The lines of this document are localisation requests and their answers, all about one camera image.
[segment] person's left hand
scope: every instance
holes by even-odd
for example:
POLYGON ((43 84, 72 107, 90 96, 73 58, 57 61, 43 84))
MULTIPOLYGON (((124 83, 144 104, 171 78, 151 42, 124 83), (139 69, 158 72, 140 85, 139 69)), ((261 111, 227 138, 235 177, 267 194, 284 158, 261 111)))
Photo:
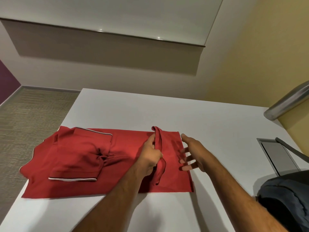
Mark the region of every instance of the person's left hand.
POLYGON ((148 140, 144 143, 141 155, 136 161, 136 164, 145 170, 145 176, 152 173, 153 168, 157 165, 163 154, 160 150, 155 149, 155 145, 152 143, 155 140, 155 134, 151 135, 148 140))

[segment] folded shirt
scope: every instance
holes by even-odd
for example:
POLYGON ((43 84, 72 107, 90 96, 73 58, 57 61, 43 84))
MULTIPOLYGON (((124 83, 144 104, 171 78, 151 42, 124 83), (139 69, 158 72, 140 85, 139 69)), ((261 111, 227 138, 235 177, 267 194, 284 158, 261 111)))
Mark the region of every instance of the folded shirt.
MULTIPOLYGON (((185 154, 178 132, 155 131, 163 153, 139 192, 193 192, 190 172, 180 171, 185 154)), ((61 198, 108 193, 139 157, 153 132, 60 126, 33 151, 20 172, 29 179, 23 198, 61 198)))

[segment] yellow wall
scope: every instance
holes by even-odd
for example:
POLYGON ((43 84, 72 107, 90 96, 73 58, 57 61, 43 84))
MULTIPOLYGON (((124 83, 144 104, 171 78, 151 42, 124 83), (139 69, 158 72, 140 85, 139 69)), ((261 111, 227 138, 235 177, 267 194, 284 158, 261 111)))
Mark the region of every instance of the yellow wall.
MULTIPOLYGON (((269 107, 309 80, 309 0, 258 0, 206 100, 269 107)), ((309 155, 309 101, 280 119, 309 155)))

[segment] forearm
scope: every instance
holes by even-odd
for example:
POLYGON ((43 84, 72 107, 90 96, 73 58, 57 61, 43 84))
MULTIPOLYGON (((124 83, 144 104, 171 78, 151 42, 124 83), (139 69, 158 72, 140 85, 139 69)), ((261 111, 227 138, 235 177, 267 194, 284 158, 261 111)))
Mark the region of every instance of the forearm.
POLYGON ((214 156, 210 156, 203 165, 237 232, 287 232, 238 184, 214 156))
POLYGON ((118 232, 122 231, 131 205, 144 178, 144 169, 135 163, 89 214, 75 227, 73 232, 118 232))

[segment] whiteboard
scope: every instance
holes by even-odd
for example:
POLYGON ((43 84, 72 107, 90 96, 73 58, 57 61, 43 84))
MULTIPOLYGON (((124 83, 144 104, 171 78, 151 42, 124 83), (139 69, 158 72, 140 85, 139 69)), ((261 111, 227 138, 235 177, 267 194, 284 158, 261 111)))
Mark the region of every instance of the whiteboard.
POLYGON ((0 0, 0 18, 205 45, 222 0, 0 0))

